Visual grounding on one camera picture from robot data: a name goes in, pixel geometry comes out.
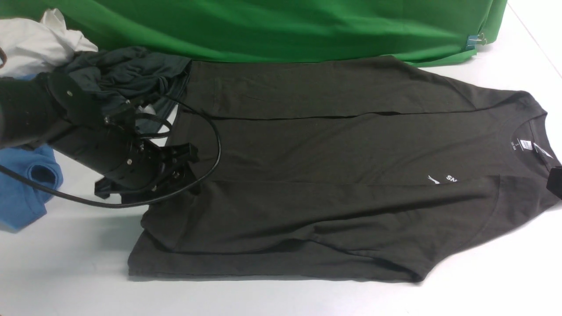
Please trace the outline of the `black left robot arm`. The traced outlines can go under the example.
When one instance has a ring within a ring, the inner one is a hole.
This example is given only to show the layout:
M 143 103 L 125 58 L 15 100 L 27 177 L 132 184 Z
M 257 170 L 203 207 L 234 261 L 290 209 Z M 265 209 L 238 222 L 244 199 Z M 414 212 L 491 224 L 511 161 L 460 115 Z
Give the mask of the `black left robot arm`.
M 201 192 L 190 163 L 198 162 L 191 144 L 159 147 L 138 132 L 138 113 L 125 103 L 109 115 L 70 76 L 41 73 L 29 81 L 2 78 L 1 147 L 34 150 L 47 144 L 64 156 L 101 174 L 94 194 L 124 202 L 146 202 L 185 187 Z

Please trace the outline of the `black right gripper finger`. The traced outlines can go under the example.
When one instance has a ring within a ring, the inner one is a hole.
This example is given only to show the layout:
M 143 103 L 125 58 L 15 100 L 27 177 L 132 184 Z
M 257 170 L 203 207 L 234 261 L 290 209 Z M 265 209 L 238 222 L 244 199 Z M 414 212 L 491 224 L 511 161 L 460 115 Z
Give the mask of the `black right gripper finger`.
M 554 167 L 550 170 L 546 188 L 554 196 L 562 199 L 562 167 Z

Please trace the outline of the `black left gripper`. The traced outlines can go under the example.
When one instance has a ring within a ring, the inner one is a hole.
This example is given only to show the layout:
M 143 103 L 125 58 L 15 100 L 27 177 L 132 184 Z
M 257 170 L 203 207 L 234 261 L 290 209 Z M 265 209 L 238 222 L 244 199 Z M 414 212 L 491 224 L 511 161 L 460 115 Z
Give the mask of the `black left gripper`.
M 97 144 L 94 166 L 104 176 L 94 185 L 94 194 L 108 198 L 121 195 L 121 204 L 153 204 L 154 199 L 191 185 L 192 173 L 174 173 L 173 164 L 199 162 L 198 148 L 191 143 L 159 147 L 149 141 L 125 147 Z

